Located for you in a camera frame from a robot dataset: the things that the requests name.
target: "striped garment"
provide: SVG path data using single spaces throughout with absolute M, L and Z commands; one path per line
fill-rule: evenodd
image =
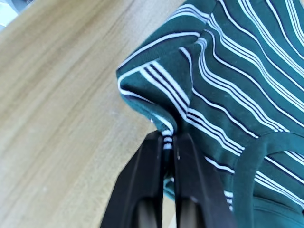
M 304 228 L 302 28 L 300 0 L 189 0 L 117 71 L 165 149 L 191 134 L 239 228 Z

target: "green striped fabric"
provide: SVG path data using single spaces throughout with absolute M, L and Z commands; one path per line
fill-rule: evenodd
M 239 228 L 304 228 L 302 28 L 299 0 L 189 0 L 117 70 L 164 149 L 191 134 Z

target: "light wood surface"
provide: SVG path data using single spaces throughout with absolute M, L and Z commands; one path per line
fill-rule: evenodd
M 154 130 L 119 97 L 115 69 L 181 3 L 37 0 L 0 33 L 0 228 L 99 227 Z

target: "clip jaw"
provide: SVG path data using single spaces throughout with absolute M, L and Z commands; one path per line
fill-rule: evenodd
M 146 136 L 117 178 L 101 228 L 161 228 L 163 137 Z M 173 137 L 167 167 L 174 176 L 177 228 L 235 228 L 219 175 L 188 133 Z

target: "wood grain surface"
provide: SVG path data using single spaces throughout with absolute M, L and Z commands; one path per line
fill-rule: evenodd
M 0 33 L 0 228 L 98 228 L 149 120 L 117 66 L 182 0 L 37 0 Z M 174 214 L 166 199 L 164 227 Z

